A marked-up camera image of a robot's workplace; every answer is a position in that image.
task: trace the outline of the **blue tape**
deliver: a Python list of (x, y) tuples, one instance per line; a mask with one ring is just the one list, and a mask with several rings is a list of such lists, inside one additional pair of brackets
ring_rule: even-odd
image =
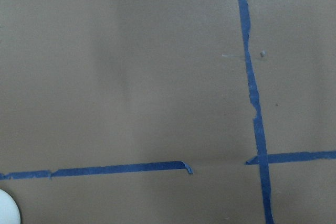
[[(316, 159), (336, 159), (336, 151), (330, 152), (293, 152), (293, 153), (280, 153), (269, 154), (268, 163), (288, 163), (288, 162), (304, 162)], [(246, 161), (245, 165), (258, 165), (258, 156)]]
[(271, 209), (271, 182), (269, 177), (268, 155), (266, 149), (266, 139), (263, 126), (263, 118), (261, 116), (261, 107), (259, 102), (259, 92), (256, 79), (253, 72), (251, 56), (248, 51), (248, 37), (250, 32), (250, 15), (248, 10), (247, 0), (238, 0), (241, 32), (243, 34), (245, 65), (247, 73), (247, 81), (250, 95), (250, 102), (256, 109), (256, 117), (253, 119), (254, 134), (257, 144), (259, 172), (262, 190), (262, 200), (264, 203), (264, 212), (266, 224), (274, 224)]
[(193, 174), (193, 170), (185, 162), (170, 161), (170, 162), (158, 162), (147, 164), (112, 165), (112, 166), (60, 169), (54, 173), (52, 173), (49, 170), (8, 173), (6, 175), (0, 174), (0, 180), (52, 178), (52, 177), (83, 176), (83, 175), (98, 175), (98, 174), (113, 174), (113, 173), (134, 173), (134, 172), (149, 172), (152, 170), (177, 170), (177, 169), (186, 169), (189, 174)]

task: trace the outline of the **painter's tape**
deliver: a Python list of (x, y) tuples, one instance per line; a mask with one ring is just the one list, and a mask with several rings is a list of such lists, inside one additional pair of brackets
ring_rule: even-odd
[[(268, 163), (288, 163), (288, 162), (303, 162), (316, 159), (336, 159), (336, 151), (330, 152), (293, 152), (293, 153), (280, 153), (269, 154)], [(245, 165), (258, 165), (258, 156), (246, 161)]]
[(98, 174), (113, 174), (113, 173), (134, 173), (134, 172), (149, 172), (149, 171), (154, 171), (154, 170), (177, 170), (177, 169), (186, 169), (189, 174), (193, 174), (193, 170), (185, 162), (170, 161), (170, 162), (157, 162), (157, 163), (146, 163), (146, 164), (112, 165), (112, 166), (60, 169), (54, 173), (52, 173), (49, 170), (8, 173), (6, 175), (0, 174), (0, 180), (28, 179), (28, 178), (52, 178), (52, 177), (83, 176), (83, 175), (98, 175)]
[(264, 212), (266, 224), (274, 224), (271, 210), (271, 183), (269, 177), (268, 155), (266, 149), (266, 139), (263, 126), (263, 118), (261, 116), (261, 107), (259, 102), (259, 92), (256, 79), (253, 72), (251, 56), (248, 51), (248, 37), (250, 32), (250, 15), (248, 10), (247, 0), (238, 0), (239, 14), (241, 23), (241, 33), (243, 34), (244, 52), (245, 52), (245, 66), (248, 81), (248, 89), (250, 95), (250, 102), (256, 109), (256, 117), (253, 119), (254, 134), (257, 144), (257, 153), (259, 160), (259, 172), (261, 181), (262, 199), (264, 203)]

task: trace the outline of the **white plate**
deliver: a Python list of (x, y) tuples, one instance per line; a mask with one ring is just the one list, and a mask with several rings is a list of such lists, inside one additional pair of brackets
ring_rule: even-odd
[(12, 197), (0, 190), (0, 224), (20, 224), (20, 212)]

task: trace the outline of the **white object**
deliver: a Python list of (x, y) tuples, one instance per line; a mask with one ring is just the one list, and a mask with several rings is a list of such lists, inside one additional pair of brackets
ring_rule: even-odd
[(12, 197), (0, 190), (0, 224), (20, 224), (20, 212)]

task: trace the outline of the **cardboard surface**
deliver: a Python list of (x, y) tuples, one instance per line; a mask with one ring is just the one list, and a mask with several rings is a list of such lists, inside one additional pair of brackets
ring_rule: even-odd
[[(269, 153), (336, 149), (334, 0), (248, 0)], [(1, 173), (28, 223), (264, 223), (237, 0), (0, 0)], [(335, 161), (271, 164), (276, 223), (336, 219)]]

